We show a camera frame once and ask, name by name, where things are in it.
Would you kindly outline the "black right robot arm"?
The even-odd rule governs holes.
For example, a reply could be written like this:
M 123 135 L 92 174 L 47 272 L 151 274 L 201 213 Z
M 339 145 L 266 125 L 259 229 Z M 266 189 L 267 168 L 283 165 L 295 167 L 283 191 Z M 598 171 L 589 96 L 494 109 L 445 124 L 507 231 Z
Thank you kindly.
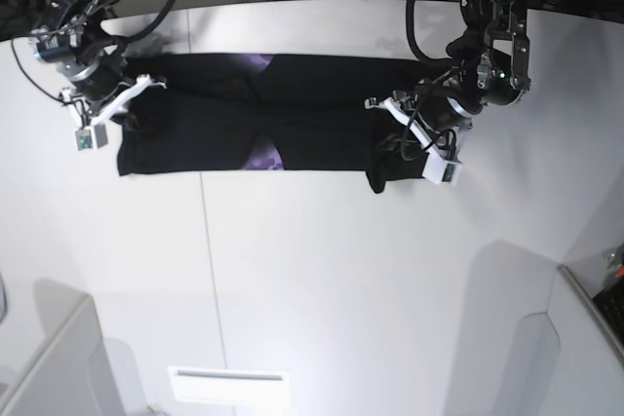
M 172 10 L 167 0 L 156 18 L 130 36 L 101 27 L 105 10 L 121 0 L 51 0 L 36 26 L 24 37 L 34 57 L 56 67 L 69 86 L 53 98 L 67 107 L 80 131 L 121 114 L 126 104 L 151 87 L 166 86 L 148 74 L 135 78 L 125 72 L 125 51 L 149 36 Z

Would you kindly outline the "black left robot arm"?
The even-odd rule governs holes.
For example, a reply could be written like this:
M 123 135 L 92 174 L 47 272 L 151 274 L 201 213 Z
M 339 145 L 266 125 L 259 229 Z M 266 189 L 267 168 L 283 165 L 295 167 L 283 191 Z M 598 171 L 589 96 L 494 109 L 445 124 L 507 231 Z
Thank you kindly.
M 454 157 L 460 133 L 487 105 L 510 105 L 530 88 L 527 0 L 458 0 L 465 29 L 444 57 L 425 54 L 416 40 L 417 1 L 406 0 L 408 44 L 433 75 L 394 98 L 428 140 L 420 142 L 410 128 L 392 132 L 376 144 L 381 160 L 423 163 L 432 150 Z

